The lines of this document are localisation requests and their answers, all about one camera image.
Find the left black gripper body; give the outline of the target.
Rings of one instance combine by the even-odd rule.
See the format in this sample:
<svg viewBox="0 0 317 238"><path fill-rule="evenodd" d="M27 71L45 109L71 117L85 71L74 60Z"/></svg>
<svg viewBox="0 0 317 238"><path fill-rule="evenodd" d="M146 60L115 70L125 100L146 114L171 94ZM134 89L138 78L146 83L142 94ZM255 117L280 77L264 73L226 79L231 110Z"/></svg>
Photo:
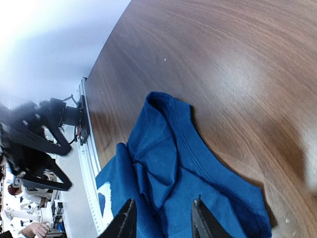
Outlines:
<svg viewBox="0 0 317 238"><path fill-rule="evenodd" d="M0 105L0 158L23 183L47 183L50 155L43 146L47 120L34 103L9 109Z"/></svg>

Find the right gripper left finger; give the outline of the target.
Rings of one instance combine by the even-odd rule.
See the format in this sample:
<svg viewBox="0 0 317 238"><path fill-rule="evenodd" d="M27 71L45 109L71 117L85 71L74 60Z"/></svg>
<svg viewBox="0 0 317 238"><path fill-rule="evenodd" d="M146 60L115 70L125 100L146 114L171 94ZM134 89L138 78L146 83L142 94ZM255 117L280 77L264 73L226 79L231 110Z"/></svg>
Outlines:
<svg viewBox="0 0 317 238"><path fill-rule="evenodd" d="M135 238L136 231L137 206L134 199L128 199L98 238Z"/></svg>

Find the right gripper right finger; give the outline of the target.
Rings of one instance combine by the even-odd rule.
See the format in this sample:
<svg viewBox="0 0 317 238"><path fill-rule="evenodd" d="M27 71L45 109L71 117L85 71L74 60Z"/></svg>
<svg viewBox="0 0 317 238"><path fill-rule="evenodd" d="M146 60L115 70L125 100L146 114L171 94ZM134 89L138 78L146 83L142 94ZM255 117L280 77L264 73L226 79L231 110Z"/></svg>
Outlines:
<svg viewBox="0 0 317 238"><path fill-rule="evenodd" d="M193 238L232 238L198 196L192 203L191 228Z"/></svg>

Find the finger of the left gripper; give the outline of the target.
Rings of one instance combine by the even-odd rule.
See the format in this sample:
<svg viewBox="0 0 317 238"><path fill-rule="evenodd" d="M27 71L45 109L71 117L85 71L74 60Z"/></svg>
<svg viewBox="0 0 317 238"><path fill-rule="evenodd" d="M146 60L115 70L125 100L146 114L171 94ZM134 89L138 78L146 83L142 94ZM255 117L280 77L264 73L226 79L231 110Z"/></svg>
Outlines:
<svg viewBox="0 0 317 238"><path fill-rule="evenodd" d="M22 180L26 188L69 191L72 187L72 182L55 161L21 170L17 173L17 178Z"/></svg>
<svg viewBox="0 0 317 238"><path fill-rule="evenodd" d="M72 150L63 133L47 117L17 119L9 127L11 141L31 149L61 156Z"/></svg>

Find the navy blue garment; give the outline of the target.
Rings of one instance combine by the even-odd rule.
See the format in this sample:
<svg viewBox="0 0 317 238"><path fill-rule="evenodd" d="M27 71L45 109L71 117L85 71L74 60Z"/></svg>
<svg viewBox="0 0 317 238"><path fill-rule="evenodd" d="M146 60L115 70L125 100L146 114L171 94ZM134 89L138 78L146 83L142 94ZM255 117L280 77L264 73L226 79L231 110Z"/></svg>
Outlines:
<svg viewBox="0 0 317 238"><path fill-rule="evenodd" d="M137 237L189 238L201 196L234 238L272 236L262 191L224 166L197 133L191 106L163 92L145 99L127 143L96 177L108 225L127 199L137 205Z"/></svg>

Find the person hand in background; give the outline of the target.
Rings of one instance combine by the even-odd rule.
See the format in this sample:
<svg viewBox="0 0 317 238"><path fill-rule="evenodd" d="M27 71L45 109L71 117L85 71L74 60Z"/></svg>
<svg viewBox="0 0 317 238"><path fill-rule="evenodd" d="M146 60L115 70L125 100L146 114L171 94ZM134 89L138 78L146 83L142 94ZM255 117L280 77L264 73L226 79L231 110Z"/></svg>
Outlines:
<svg viewBox="0 0 317 238"><path fill-rule="evenodd" d="M19 234L25 236L26 238L34 238L35 236L38 238L45 238L49 231L50 227L47 224L31 223L22 229Z"/></svg>

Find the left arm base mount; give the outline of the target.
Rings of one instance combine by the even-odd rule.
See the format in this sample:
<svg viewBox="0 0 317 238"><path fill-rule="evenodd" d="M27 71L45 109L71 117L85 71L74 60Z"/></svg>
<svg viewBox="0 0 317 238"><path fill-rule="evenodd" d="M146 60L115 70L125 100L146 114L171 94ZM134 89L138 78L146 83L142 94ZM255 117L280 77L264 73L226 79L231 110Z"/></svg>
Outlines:
<svg viewBox="0 0 317 238"><path fill-rule="evenodd" d="M62 128L64 125L74 127L74 139L69 144L79 141L83 146L87 142L90 126L84 95L81 95L78 101L71 94L64 100L51 98L49 101L41 101L39 105L52 112L53 122L57 127Z"/></svg>

